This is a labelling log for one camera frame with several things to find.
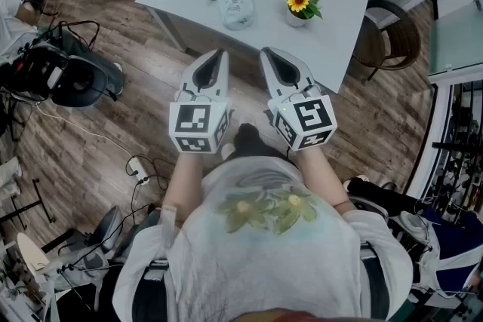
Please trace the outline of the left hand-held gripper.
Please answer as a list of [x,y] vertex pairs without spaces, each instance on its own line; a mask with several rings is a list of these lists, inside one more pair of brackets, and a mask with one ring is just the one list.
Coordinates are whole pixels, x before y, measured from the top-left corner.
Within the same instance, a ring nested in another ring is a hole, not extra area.
[[[229,55],[216,49],[202,54],[182,74],[182,90],[170,103],[169,137],[181,153],[215,154],[228,129],[231,99]],[[216,97],[192,91],[211,89]]]

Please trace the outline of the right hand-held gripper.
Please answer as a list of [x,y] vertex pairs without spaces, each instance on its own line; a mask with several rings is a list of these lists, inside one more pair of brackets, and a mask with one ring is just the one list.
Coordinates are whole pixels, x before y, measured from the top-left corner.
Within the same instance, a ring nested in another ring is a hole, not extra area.
[[[337,121],[330,97],[321,93],[309,67],[286,51],[265,47],[259,55],[263,77],[272,97],[272,126],[288,147],[298,152],[325,144]],[[282,88],[304,88],[282,96]]]

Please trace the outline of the light green pouch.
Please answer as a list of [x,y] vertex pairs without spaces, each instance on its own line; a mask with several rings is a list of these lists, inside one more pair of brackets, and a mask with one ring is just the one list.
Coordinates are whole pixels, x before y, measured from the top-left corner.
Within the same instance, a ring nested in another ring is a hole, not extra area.
[[246,29],[254,21],[253,0],[208,0],[217,3],[223,26],[231,31]]

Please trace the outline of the person's right forearm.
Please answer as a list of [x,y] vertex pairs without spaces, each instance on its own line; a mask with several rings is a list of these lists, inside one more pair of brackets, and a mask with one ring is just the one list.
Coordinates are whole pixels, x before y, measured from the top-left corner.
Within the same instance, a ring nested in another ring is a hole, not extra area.
[[296,152],[297,167],[304,185],[330,204],[340,215],[356,210],[320,147]]

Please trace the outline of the person's left forearm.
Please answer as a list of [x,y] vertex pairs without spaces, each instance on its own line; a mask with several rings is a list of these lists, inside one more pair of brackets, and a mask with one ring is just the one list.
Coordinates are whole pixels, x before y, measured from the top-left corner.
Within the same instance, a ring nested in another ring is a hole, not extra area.
[[202,203],[202,179],[202,154],[180,153],[163,200],[164,207],[176,209],[178,228]]

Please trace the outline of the sunflower in white pot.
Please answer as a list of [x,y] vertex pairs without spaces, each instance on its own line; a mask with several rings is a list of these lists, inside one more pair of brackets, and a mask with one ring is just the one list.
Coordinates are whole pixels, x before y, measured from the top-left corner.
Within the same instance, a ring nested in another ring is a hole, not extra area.
[[314,17],[322,19],[320,0],[285,0],[287,22],[292,27],[301,27]]

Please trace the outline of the person's black trousers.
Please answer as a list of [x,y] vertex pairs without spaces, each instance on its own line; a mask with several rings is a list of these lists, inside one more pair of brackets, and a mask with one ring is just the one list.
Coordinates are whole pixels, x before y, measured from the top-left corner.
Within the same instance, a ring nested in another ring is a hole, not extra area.
[[263,156],[280,158],[293,164],[286,155],[265,144],[260,137],[259,130],[250,123],[243,123],[239,126],[238,133],[233,140],[233,145],[235,150],[227,158],[228,161],[235,158]]

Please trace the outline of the white power strip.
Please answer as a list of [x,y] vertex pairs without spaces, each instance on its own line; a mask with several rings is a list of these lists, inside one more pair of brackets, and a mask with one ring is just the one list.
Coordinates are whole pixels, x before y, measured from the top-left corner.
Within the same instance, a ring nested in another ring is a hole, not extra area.
[[125,169],[129,176],[135,178],[138,185],[145,185],[149,182],[149,174],[137,156],[129,158]]

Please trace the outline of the dark wicker chair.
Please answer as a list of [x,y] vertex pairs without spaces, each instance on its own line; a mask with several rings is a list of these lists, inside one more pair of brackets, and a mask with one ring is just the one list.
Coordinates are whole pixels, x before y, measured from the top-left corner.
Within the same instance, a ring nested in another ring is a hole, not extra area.
[[373,69],[367,81],[379,70],[398,71],[411,66],[421,49],[418,28],[406,11],[388,0],[368,0],[366,9],[373,8],[388,11],[398,19],[381,29],[369,17],[363,18],[352,59]]

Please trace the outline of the black office chair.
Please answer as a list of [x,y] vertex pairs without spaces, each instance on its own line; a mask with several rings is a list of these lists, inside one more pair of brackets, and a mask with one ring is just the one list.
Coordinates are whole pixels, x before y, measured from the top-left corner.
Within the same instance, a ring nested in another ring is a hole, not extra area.
[[94,105],[106,90],[107,81],[107,74],[99,66],[71,56],[51,91],[51,101],[73,108]]

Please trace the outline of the black metal railing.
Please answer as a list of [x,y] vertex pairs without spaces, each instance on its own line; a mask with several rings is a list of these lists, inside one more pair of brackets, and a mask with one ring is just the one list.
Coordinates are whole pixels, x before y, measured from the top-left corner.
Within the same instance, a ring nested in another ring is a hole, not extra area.
[[433,207],[458,222],[465,211],[483,207],[483,80],[454,87],[445,138],[432,146],[442,159]]

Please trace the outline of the dark stool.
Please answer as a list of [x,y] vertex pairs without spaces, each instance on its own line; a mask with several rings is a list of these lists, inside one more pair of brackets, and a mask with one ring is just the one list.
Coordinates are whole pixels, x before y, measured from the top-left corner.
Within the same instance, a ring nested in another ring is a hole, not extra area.
[[49,253],[57,248],[57,253],[60,254],[98,246],[103,253],[108,253],[115,246],[122,231],[122,219],[121,209],[119,206],[114,206],[101,219],[93,232],[82,233],[78,229],[70,228],[44,245],[41,250],[43,253]]

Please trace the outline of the person's white floral shirt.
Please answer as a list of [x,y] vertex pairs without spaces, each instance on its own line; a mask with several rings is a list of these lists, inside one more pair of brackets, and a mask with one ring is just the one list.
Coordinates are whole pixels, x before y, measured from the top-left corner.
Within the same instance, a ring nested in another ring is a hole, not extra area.
[[202,180],[202,203],[184,222],[163,208],[139,232],[112,305],[134,322],[140,285],[155,278],[168,322],[228,322],[284,308],[317,317],[394,315],[413,277],[411,259],[384,218],[340,215],[280,158],[245,157]]

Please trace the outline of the black metal stand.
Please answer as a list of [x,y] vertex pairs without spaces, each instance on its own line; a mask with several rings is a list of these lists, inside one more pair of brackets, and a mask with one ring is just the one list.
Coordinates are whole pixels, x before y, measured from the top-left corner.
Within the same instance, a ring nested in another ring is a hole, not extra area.
[[33,187],[35,189],[35,193],[36,193],[36,197],[37,197],[36,201],[33,201],[32,203],[27,204],[25,206],[18,207],[17,202],[16,202],[16,195],[11,196],[9,198],[10,204],[13,207],[14,210],[11,211],[10,213],[6,213],[3,216],[0,216],[0,224],[3,224],[3,223],[8,222],[8,221],[13,221],[14,219],[18,219],[22,229],[25,231],[25,230],[28,229],[28,225],[26,224],[26,222],[23,221],[21,214],[26,212],[27,210],[30,210],[30,209],[32,209],[34,207],[38,207],[38,206],[40,206],[42,208],[42,210],[45,214],[45,217],[47,218],[47,221],[50,224],[56,222],[56,218],[49,213],[49,211],[48,211],[48,209],[47,209],[47,207],[44,203],[44,200],[43,200],[43,198],[40,194],[40,191],[38,189],[38,183],[39,182],[40,182],[40,180],[38,178],[32,180],[32,184],[33,184]]

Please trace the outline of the round white table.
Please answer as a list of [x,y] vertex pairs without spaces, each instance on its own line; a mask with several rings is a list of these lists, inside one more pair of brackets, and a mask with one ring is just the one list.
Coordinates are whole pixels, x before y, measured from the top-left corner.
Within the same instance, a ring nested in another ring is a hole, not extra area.
[[50,261],[40,247],[38,247],[26,234],[17,234],[17,246],[23,261],[30,272],[35,274],[47,266]]

